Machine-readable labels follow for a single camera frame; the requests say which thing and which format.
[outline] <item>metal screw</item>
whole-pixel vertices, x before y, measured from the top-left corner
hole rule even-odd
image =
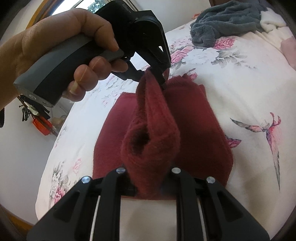
[[[122,173],[125,173],[126,172],[126,169],[124,167],[119,167],[119,168],[116,169],[116,172],[118,174],[122,174]]]
[[[207,182],[213,184],[216,181],[213,177],[207,177]]]
[[[84,176],[83,178],[81,178],[81,181],[82,183],[86,184],[91,181],[91,178],[89,176]]]
[[[178,168],[178,167],[172,168],[172,173],[179,174],[180,172],[181,172],[180,168]]]

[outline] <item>white bed sheet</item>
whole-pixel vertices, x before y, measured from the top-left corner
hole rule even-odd
[[[233,147],[234,165],[226,188],[273,237],[296,204],[296,71],[278,49],[251,32],[221,38],[215,48],[194,48],[189,24],[166,34],[172,53],[170,75],[188,73],[205,86]],[[132,62],[138,69],[147,65],[139,56]],[[92,175],[93,150],[106,116],[120,94],[135,92],[136,86],[110,75],[74,104],[41,178],[39,219],[82,176]],[[249,128],[258,132],[231,119],[258,126]],[[280,190],[274,167],[277,155],[272,151],[279,153]],[[121,240],[175,240],[175,208],[173,201],[123,199]]]

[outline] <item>folded red clothing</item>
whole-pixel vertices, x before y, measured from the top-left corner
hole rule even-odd
[[[226,185],[232,153],[204,86],[184,75],[168,80],[162,92],[146,71],[136,94],[123,93],[102,127],[94,150],[93,178],[122,164],[141,198],[157,197],[171,166],[199,178],[214,176]]]

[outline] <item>wall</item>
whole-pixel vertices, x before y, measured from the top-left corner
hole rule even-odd
[[[17,14],[0,44],[26,28],[41,2],[32,0]],[[18,217],[35,223],[39,183],[55,136],[43,136],[31,117],[22,122],[19,105],[15,99],[6,106],[5,124],[0,128],[0,203]]]
[[[165,32],[188,23],[194,14],[210,7],[208,0],[132,0],[141,10],[152,10]]]

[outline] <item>white blanket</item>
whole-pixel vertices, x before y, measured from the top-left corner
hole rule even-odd
[[[189,24],[166,34],[170,75],[187,73],[205,86],[234,155],[226,188],[273,237],[296,204],[296,71],[251,32],[220,38],[213,48],[195,48]],[[139,56],[132,61],[138,69],[147,67]],[[106,116],[119,95],[136,86],[110,75],[74,104],[40,182],[38,218],[82,176],[92,175],[94,145]],[[123,199],[121,240],[175,240],[175,208],[172,201]]]

